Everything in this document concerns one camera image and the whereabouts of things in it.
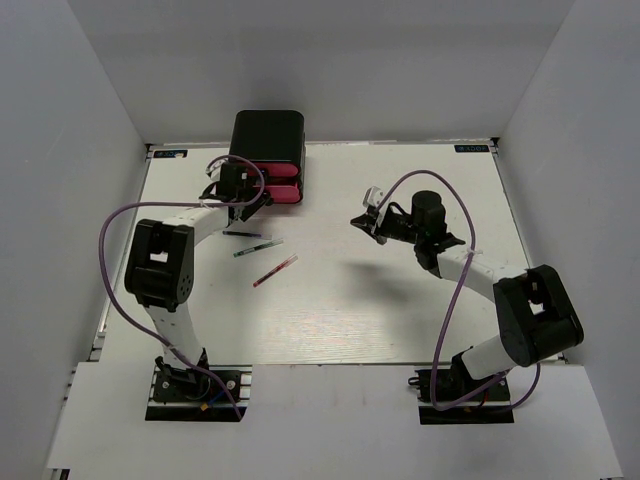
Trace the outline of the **pink top drawer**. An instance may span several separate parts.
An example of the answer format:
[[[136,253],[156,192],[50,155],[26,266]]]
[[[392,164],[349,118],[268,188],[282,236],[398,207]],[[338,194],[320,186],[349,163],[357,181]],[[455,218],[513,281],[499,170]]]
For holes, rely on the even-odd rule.
[[[291,183],[300,175],[300,167],[296,164],[258,162],[255,166],[267,183]]]

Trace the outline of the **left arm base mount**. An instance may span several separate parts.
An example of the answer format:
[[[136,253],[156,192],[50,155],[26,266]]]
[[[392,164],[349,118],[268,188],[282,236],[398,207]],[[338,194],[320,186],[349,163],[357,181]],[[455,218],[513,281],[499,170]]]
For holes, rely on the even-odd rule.
[[[154,369],[145,420],[151,422],[239,422],[248,408],[250,366],[211,367],[225,384],[240,412],[236,414],[222,387],[209,376]]]

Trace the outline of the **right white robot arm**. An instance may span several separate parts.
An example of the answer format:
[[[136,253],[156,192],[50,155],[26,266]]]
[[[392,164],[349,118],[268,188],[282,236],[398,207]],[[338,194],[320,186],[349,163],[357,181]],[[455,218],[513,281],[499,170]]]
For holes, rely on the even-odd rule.
[[[528,367],[584,341],[584,330],[557,271],[548,266],[503,265],[465,245],[448,231],[442,198],[433,191],[412,196],[411,211],[383,204],[384,192],[371,187],[365,213],[351,220],[377,243],[411,244],[419,265],[443,280],[463,286],[492,301],[498,334],[452,360],[453,390],[472,399],[484,391],[488,378],[513,367]]]

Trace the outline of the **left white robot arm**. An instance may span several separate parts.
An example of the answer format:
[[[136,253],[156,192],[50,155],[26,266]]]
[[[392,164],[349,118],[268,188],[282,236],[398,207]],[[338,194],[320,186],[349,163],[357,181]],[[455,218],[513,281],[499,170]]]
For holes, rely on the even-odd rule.
[[[124,286],[152,320],[163,345],[162,364],[181,369],[176,384],[188,398],[205,396],[212,378],[188,308],[196,246],[270,204],[267,178],[265,169],[228,156],[197,203],[164,220],[143,219],[135,226]]]

